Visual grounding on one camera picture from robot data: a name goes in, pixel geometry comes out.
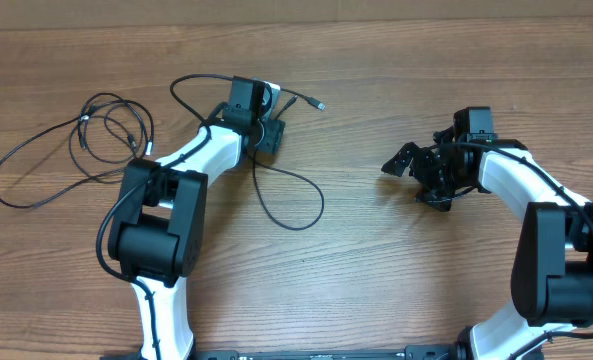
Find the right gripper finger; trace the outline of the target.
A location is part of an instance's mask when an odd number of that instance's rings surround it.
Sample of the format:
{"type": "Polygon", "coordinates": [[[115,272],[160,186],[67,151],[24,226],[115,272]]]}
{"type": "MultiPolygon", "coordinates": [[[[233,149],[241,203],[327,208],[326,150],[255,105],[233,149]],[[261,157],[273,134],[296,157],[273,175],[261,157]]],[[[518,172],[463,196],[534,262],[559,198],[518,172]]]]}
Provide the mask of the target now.
{"type": "Polygon", "coordinates": [[[406,143],[381,167],[381,171],[388,175],[402,176],[418,152],[419,147],[414,142],[406,143]]]}
{"type": "Polygon", "coordinates": [[[415,195],[414,200],[439,212],[448,212],[452,206],[452,199],[450,197],[437,196],[431,192],[419,192],[415,195]]]}

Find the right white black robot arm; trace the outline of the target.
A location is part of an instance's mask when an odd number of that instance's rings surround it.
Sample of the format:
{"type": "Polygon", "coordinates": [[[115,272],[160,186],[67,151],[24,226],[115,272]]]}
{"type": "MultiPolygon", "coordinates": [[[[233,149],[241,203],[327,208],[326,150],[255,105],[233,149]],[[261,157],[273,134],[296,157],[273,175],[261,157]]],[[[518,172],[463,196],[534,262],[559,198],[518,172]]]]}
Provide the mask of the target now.
{"type": "Polygon", "coordinates": [[[557,337],[593,339],[593,202],[549,175],[528,148],[502,139],[488,107],[467,107],[433,135],[403,145],[381,168],[416,179],[416,201],[438,211],[472,191],[521,221],[506,305],[452,344],[408,345],[404,359],[541,359],[557,337]]]}

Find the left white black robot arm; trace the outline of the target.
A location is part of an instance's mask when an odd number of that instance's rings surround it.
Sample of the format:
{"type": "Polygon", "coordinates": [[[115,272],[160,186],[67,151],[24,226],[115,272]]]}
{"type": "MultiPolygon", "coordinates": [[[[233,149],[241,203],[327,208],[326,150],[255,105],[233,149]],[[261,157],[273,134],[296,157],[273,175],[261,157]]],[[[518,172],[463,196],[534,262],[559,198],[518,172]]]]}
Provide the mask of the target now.
{"type": "Polygon", "coordinates": [[[135,359],[188,359],[187,278],[204,234],[207,190],[252,146],[277,151],[284,124],[271,114],[282,88],[234,76],[226,102],[201,121],[194,139],[156,161],[128,163],[117,202],[97,235],[100,261],[116,260],[112,276],[128,282],[139,304],[143,344],[135,359]]]}

